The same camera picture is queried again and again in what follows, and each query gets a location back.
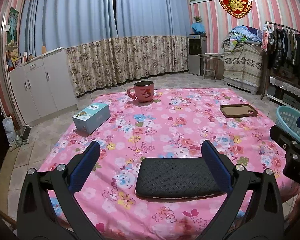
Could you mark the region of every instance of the mug handle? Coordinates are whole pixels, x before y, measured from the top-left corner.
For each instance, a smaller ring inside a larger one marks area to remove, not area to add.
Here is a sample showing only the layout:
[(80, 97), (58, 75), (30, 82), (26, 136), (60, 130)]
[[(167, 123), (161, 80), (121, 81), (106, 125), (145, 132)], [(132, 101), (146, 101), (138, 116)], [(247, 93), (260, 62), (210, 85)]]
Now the mug handle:
[(130, 90), (132, 90), (132, 89), (134, 89), (134, 88), (129, 88), (128, 91), (127, 91), (127, 94), (128, 94), (128, 96), (129, 96), (130, 98), (132, 98), (133, 100), (136, 100), (136, 96), (130, 94)]

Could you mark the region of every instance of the tissue box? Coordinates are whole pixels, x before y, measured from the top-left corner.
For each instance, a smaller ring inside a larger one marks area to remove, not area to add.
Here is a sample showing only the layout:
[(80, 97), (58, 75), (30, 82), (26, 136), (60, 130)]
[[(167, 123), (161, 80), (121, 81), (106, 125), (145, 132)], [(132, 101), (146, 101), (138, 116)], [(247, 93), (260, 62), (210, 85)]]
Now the tissue box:
[(72, 119), (78, 130), (85, 131), (90, 134), (108, 120), (110, 116), (111, 114), (108, 104), (92, 103), (75, 114)]

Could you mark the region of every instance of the blue plastic basket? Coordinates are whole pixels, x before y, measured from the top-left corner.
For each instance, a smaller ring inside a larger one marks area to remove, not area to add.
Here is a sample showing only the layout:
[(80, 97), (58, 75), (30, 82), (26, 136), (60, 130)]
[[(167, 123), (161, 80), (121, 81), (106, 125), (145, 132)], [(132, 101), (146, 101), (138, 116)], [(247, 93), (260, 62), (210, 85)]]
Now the blue plastic basket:
[(297, 126), (300, 111), (289, 106), (279, 106), (276, 114), (277, 121), (275, 124), (300, 142), (300, 128)]

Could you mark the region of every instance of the blue curtain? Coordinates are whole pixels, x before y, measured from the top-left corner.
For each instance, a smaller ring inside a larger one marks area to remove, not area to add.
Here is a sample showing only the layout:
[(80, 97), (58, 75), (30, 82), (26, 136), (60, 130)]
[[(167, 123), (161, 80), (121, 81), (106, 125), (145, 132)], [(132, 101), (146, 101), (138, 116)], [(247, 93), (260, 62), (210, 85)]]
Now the blue curtain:
[(19, 53), (41, 54), (117, 37), (112, 0), (26, 0)]
[(116, 0), (119, 37), (188, 36), (187, 0)]

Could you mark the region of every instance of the tiled floor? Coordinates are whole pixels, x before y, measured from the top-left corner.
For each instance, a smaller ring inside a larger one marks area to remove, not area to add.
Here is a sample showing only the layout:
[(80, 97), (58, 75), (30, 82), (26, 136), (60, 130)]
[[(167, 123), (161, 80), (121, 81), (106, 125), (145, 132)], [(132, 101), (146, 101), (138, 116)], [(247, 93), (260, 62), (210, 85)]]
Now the tiled floor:
[[(217, 80), (216, 82), (210, 79), (203, 80), (202, 77), (191, 75), (189, 73), (166, 74), (142, 80), (154, 81), (156, 89), (208, 87), (231, 88), (229, 86), (225, 86), (222, 80)], [(85, 94), (78, 99), (78, 107), (79, 109), (85, 108), (97, 96), (102, 94), (126, 92), (128, 88), (133, 86), (134, 83), (135, 81), (126, 82), (114, 87), (97, 90), (91, 94)], [(264, 114), (268, 115), (269, 118), (275, 121), (275, 110), (278, 107), (276, 103), (268, 101), (266, 97), (261, 101), (259, 95), (251, 95), (245, 91), (236, 88), (233, 89), (238, 95), (241, 95), (243, 98), (248, 100), (249, 103), (259, 108)], [(40, 168), (47, 155), (50, 153), (50, 150), (72, 123), (72, 116), (78, 111), (79, 110), (71, 111), (33, 127), (29, 136), (30, 143), (7, 154), (6, 159), (9, 159), (7, 162), (14, 163), (14, 166), (6, 165), (3, 166), (1, 170), (0, 176), (4, 179), (2, 179), (3, 182), (1, 183), (2, 185), (0, 185), (0, 194), (2, 194), (2, 197), (0, 197), (0, 205), (3, 211), (7, 210), (10, 217), (17, 217), (18, 199), (27, 170), (31, 167), (36, 169)], [(285, 215), (287, 215), (292, 209), (295, 198), (292, 198), (283, 204)]]

